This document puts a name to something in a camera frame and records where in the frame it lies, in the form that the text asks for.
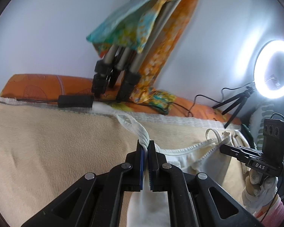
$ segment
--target fleece blanket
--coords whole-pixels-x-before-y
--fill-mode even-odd
[[[211,128],[141,124],[167,149],[204,141]],[[85,173],[106,173],[124,162],[136,145],[137,137],[114,117],[0,103],[0,213],[11,227],[21,226]],[[244,178],[237,160],[231,160],[222,187],[242,201]],[[126,226],[130,196],[124,195],[120,226]]]

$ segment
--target black camera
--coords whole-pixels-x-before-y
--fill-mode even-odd
[[[237,158],[263,175],[279,177],[284,170],[284,121],[264,119],[262,152],[253,148],[221,145],[220,152]]]

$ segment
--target orange patterned fabric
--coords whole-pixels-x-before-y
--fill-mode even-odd
[[[16,74],[12,76],[2,90],[0,97],[16,98],[16,99],[34,99],[34,100],[57,100],[59,95],[91,95],[92,79],[59,76],[59,75],[44,75],[44,74]],[[103,99],[114,100],[119,90],[119,85],[114,88],[107,88]],[[178,103],[186,108],[192,106],[192,102],[184,98],[176,97],[175,103]],[[158,112],[150,107],[140,106],[134,103],[113,105],[113,107],[132,112],[144,112],[157,114]],[[218,120],[226,122],[230,115],[224,116],[217,110],[211,107],[196,104],[192,108],[192,114],[195,118],[204,120]],[[169,116],[186,117],[187,111],[183,108],[172,105]],[[240,120],[235,118],[232,122],[240,124]]]
[[[164,26],[161,34],[158,36],[160,42],[156,42],[157,46],[155,50],[147,55],[139,70],[142,78],[131,95],[131,99],[134,102],[152,103],[156,106],[160,105],[158,102],[161,102],[163,98],[156,96],[156,90],[153,88],[153,84],[190,21],[197,1],[198,0],[181,0]]]

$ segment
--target white glove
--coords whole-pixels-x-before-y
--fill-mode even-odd
[[[251,169],[245,180],[245,188],[242,192],[242,200],[246,210],[251,214],[258,212],[263,206],[268,205],[277,192],[277,177],[269,177],[261,186],[259,182],[262,174]]]

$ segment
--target tripod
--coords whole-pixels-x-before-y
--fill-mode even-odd
[[[223,112],[222,112],[222,115],[228,113],[230,110],[234,109],[237,105],[238,108],[234,111],[234,113],[232,114],[232,116],[230,117],[230,119],[226,122],[226,124],[224,125],[224,128],[226,128],[230,123],[231,121],[233,121],[233,119],[237,116],[238,112],[242,109],[242,107],[244,106],[244,104],[246,103],[247,99],[251,96],[252,93],[254,93],[254,88],[253,87],[250,87],[250,86],[247,86],[246,87],[247,90],[240,93],[240,94],[237,94],[229,99],[227,99],[226,101],[222,102],[222,103],[219,103],[217,105],[214,105],[213,106],[213,109],[216,109],[218,107],[221,107],[227,103],[230,103],[236,99],[236,100],[233,104],[231,104],[228,108],[226,108]]]

